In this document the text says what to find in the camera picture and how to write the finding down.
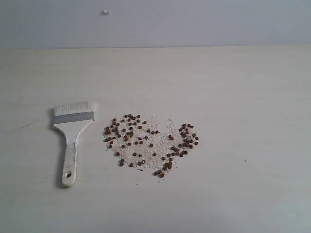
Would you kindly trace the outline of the white wooden paint brush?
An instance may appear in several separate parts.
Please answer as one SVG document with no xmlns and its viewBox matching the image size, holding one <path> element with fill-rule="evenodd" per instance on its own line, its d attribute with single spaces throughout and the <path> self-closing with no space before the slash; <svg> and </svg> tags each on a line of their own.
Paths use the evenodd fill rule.
<svg viewBox="0 0 311 233">
<path fill-rule="evenodd" d="M 77 148 L 80 136 L 95 122 L 96 105 L 83 101 L 54 107 L 53 127 L 63 134 L 66 141 L 62 186 L 69 188 L 77 177 Z"/>
</svg>

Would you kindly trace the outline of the pile of brown pellets and rice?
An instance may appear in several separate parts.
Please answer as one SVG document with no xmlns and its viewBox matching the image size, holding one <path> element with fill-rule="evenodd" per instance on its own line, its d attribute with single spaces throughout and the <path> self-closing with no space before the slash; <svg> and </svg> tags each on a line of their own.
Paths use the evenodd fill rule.
<svg viewBox="0 0 311 233">
<path fill-rule="evenodd" d="M 176 167 L 176 159 L 188 156 L 199 144 L 199 135 L 190 123 L 177 128 L 170 122 L 164 132 L 156 117 L 134 114 L 113 118 L 102 134 L 106 148 L 117 157 L 119 167 L 140 171 L 148 168 L 160 179 Z"/>
</svg>

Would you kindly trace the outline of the small white wall hook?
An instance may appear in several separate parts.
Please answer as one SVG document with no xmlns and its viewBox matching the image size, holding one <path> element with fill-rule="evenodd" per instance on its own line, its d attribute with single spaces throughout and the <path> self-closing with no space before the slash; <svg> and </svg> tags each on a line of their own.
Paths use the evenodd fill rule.
<svg viewBox="0 0 311 233">
<path fill-rule="evenodd" d="M 106 15 L 109 15 L 110 12 L 107 9 L 103 9 L 101 14 L 106 16 Z"/>
</svg>

